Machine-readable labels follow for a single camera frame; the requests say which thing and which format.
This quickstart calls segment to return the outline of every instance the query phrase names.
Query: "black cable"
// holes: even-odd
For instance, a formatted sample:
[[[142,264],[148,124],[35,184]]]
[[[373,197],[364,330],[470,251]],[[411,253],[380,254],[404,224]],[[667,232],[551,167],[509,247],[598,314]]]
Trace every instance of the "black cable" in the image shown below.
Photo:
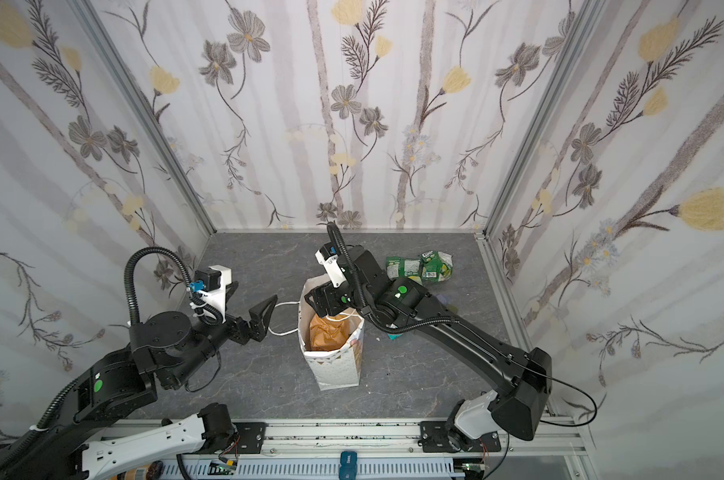
[[[409,332],[411,330],[418,329],[422,326],[427,325],[435,325],[438,323],[453,323],[457,320],[450,317],[450,316],[432,316],[429,317],[426,320],[412,323],[407,326],[403,326],[401,328],[390,328],[385,326],[378,320],[378,316],[375,313],[375,310],[371,309],[370,312],[367,314],[364,314],[361,312],[361,310],[365,310],[369,307],[369,303],[367,303],[367,298],[364,295],[364,290],[362,288],[362,281],[359,278],[359,272],[357,271],[357,265],[351,261],[351,255],[349,255],[349,250],[346,246],[346,242],[343,240],[343,236],[340,234],[340,229],[338,229],[338,226],[335,225],[335,222],[327,222],[327,235],[329,235],[330,241],[333,242],[333,246],[335,246],[335,250],[337,250],[342,256],[343,259],[346,261],[346,264],[348,265],[348,272],[351,276],[351,286],[354,288],[354,293],[357,294],[359,304],[362,306],[360,310],[360,314],[365,320],[370,321],[373,325],[375,325],[376,329],[380,330],[381,332],[388,333],[390,335],[400,335],[402,333]]]
[[[183,263],[183,260],[181,260],[181,257],[175,254],[172,250],[166,249],[164,246],[146,246],[146,248],[141,248],[137,252],[135,252],[127,261],[127,264],[125,265],[125,293],[127,295],[127,306],[128,310],[130,312],[130,325],[137,325],[141,322],[141,315],[140,312],[138,312],[138,298],[136,296],[136,285],[133,280],[133,276],[136,272],[136,265],[138,264],[138,261],[143,258],[146,255],[151,254],[161,254],[175,262],[175,265],[178,266],[178,270],[181,272],[181,276],[183,276],[183,282],[186,284],[186,287],[191,284],[191,274],[188,273],[188,269]],[[202,295],[198,292],[192,292],[189,290],[188,292],[189,297],[191,298],[191,301],[195,304],[202,303]],[[214,317],[215,321],[211,321],[209,317],[204,315],[204,312],[210,312]],[[221,325],[223,323],[223,315],[221,312],[217,311],[213,306],[210,305],[203,305],[201,308],[194,309],[194,312],[197,313],[197,316],[201,321],[207,323],[208,325]]]
[[[505,453],[503,454],[503,456],[501,457],[501,461],[498,462],[498,465],[496,465],[495,468],[491,469],[490,472],[489,472],[487,475],[485,475],[484,477],[482,477],[482,480],[485,480],[487,477],[489,477],[490,475],[492,475],[493,473],[495,473],[495,470],[497,470],[497,469],[501,466],[501,463],[503,463],[503,461],[505,460],[506,456],[509,454],[509,448],[510,448],[510,446],[511,446],[511,434],[508,433],[508,432],[506,432],[506,451],[505,451]]]
[[[76,379],[71,380],[68,385],[58,392],[58,395],[56,395],[47,406],[47,409],[42,414],[42,417],[40,417],[40,420],[36,423],[36,427],[39,430],[42,430],[42,432],[39,430],[31,430],[29,436],[24,438],[21,443],[17,443],[18,446],[15,446],[16,443],[13,443],[10,447],[8,447],[10,448],[10,453],[8,453],[2,462],[0,462],[0,470],[18,460],[24,453],[26,453],[26,450],[28,450],[29,447],[42,436],[44,433],[43,431],[50,428],[52,421],[56,418],[58,411],[63,404],[63,400],[67,395],[69,395],[69,392],[74,388],[76,383]]]
[[[194,480],[193,478],[191,478],[191,476],[188,475],[186,466],[183,465],[183,456],[180,453],[175,456],[175,461],[178,462],[178,470],[181,472],[183,480]]]
[[[222,361],[221,361],[221,351],[218,350],[217,348],[215,349],[215,357],[216,357],[217,360],[218,360],[218,368],[215,369],[215,373],[213,373],[213,378],[211,378],[211,379],[210,379],[207,383],[205,383],[203,386],[199,387],[198,389],[193,389],[193,390],[191,390],[191,389],[188,388],[188,380],[186,380],[186,383],[184,384],[184,389],[186,389],[187,392],[189,392],[189,393],[199,392],[200,390],[206,388],[208,385],[210,385],[211,383],[213,383],[213,380],[215,379],[215,377],[217,377],[218,372],[221,371],[221,364],[222,364]]]
[[[497,348],[495,348],[495,346],[493,346],[491,343],[488,343],[488,345],[491,346],[492,350],[498,352],[498,354],[500,354],[501,357],[503,357],[503,358],[506,359],[506,360],[509,360],[511,363],[515,363],[516,365],[519,365],[521,368],[523,368],[523,369],[525,369],[525,370],[529,370],[530,372],[533,372],[535,375],[540,375],[540,376],[542,376],[542,377],[544,377],[544,378],[546,378],[546,379],[553,380],[553,381],[555,381],[555,382],[559,382],[559,383],[561,383],[561,384],[564,385],[564,386],[568,386],[568,387],[570,387],[571,389],[578,390],[578,392],[580,392],[580,393],[582,393],[583,395],[587,396],[588,399],[591,400],[591,403],[594,404],[594,416],[592,416],[587,422],[575,423],[575,424],[573,424],[573,425],[565,425],[565,424],[563,424],[563,423],[546,422],[545,420],[541,420],[541,423],[547,423],[547,424],[549,424],[549,425],[556,425],[557,427],[575,428],[575,427],[587,426],[589,423],[593,422],[595,418],[597,418],[597,410],[599,409],[599,406],[597,405],[596,400],[594,400],[594,397],[588,395],[587,392],[585,392],[584,390],[579,389],[579,388],[578,388],[577,386],[575,386],[575,385],[572,385],[572,384],[570,384],[570,383],[565,382],[564,380],[555,379],[555,378],[552,377],[552,376],[544,375],[543,373],[540,373],[540,372],[537,372],[537,371],[535,371],[535,370],[532,370],[531,368],[528,368],[527,366],[522,365],[521,363],[517,362],[516,360],[514,360],[514,359],[509,359],[508,357],[504,356],[503,352],[501,352],[500,350],[498,350]]]

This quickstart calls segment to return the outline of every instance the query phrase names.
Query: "robotic arm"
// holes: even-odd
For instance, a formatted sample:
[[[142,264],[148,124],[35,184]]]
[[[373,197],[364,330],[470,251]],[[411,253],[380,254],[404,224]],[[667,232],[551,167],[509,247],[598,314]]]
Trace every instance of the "robotic arm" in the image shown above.
[[[178,265],[191,298],[193,319],[183,312],[162,312],[140,321],[132,277],[137,262],[149,254],[165,255]],[[260,342],[265,338],[277,296],[251,308],[248,322],[225,312],[237,285],[231,282],[231,270],[222,266],[198,270],[192,282],[181,259],[165,248],[150,246],[134,254],[125,269],[130,343],[106,354],[71,381],[37,424],[0,449],[0,480],[97,480],[157,456],[225,448],[234,430],[226,406],[217,403],[139,436],[87,441],[137,408],[155,402],[157,380],[163,389],[180,389],[202,364],[220,355],[227,340],[243,345],[250,339]]]
[[[548,353],[495,339],[449,311],[424,286],[409,278],[390,280],[370,252],[344,243],[335,224],[328,224],[327,232],[332,241],[319,249],[317,260],[330,281],[305,297],[317,314],[336,315],[351,306],[386,333],[414,330],[486,380],[493,391],[456,406],[448,422],[455,449],[498,427],[532,440],[551,392]]]

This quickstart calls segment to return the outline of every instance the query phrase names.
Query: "floral wallpaper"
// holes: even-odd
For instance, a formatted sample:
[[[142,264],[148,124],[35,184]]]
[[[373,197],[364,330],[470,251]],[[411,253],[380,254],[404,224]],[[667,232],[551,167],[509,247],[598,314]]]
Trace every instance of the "floral wallpaper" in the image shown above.
[[[606,3],[491,242],[600,476],[724,478],[724,2]]]
[[[580,2],[95,0],[220,229],[478,229]]]
[[[126,344],[130,255],[167,246],[193,266],[207,241],[129,111],[65,3],[0,2],[0,440]],[[146,312],[181,282],[159,259],[136,271]]]

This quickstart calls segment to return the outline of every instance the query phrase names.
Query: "gray tabletop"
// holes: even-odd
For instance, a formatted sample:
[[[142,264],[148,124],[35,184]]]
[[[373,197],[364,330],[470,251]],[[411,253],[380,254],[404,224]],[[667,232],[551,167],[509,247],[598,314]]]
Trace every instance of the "gray tabletop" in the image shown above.
[[[479,247],[471,234],[353,234],[383,265],[386,256],[415,257],[427,250],[453,255],[453,278],[428,283],[444,295],[458,314],[492,336],[508,340],[492,295]],[[201,266],[220,264],[240,283],[230,313],[247,318],[247,310],[277,293],[279,301],[298,300],[302,281],[324,274],[314,252],[326,234],[216,234]],[[276,332],[297,325],[297,305],[279,306],[271,317]],[[359,386],[320,391],[303,359],[296,334],[269,335],[262,342],[221,348],[223,367],[197,393],[160,391],[159,399],[133,418],[183,418],[210,402],[228,405],[233,418],[391,418],[447,416],[461,398],[474,398],[487,384],[450,354],[421,336],[395,340],[365,326]],[[191,379],[191,388],[211,378],[217,363],[207,362]]]

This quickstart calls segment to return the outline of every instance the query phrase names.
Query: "orange package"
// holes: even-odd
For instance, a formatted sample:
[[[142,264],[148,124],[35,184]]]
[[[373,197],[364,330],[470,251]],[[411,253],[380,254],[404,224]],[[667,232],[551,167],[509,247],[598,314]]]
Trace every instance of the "orange package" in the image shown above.
[[[314,352],[331,352],[338,350],[349,339],[348,318],[341,321],[332,321],[334,317],[322,318],[314,313],[309,324],[309,341]]]

